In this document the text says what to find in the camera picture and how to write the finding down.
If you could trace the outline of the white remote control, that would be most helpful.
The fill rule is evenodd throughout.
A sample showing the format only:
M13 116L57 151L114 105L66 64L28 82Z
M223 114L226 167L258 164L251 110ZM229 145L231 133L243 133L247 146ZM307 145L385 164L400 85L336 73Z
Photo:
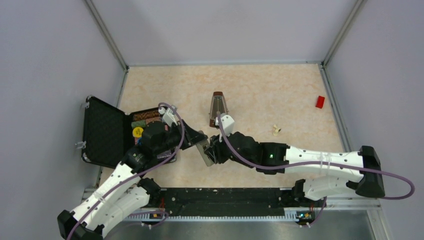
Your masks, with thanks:
M216 164L215 154L211 151L210 143L208 139L202 140L196 144L196 147L207 167L211 167Z

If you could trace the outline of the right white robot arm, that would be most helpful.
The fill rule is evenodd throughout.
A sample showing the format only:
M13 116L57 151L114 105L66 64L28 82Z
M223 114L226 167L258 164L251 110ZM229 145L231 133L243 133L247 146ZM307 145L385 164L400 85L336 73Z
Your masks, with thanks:
M324 197L355 193L366 198L385 197L380 159L372 146L358 151L325 152L277 142L257 142L251 136L232 132L235 121L228 114L215 119L223 131L203 147L209 165L228 160L254 168L266 175L309 173L317 178L297 180L292 188L299 206Z

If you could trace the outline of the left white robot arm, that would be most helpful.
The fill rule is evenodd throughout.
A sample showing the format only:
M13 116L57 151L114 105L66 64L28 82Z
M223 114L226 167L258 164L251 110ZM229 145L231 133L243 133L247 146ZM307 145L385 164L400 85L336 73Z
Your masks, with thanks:
M170 161L178 150L193 147L208 137L184 121L170 125L150 122L140 143L130 148L107 180L73 210L57 217L60 235L65 240L103 240L110 231L136 209L154 207L160 202L160 187L143 176L148 170ZM159 155L174 150L167 159Z

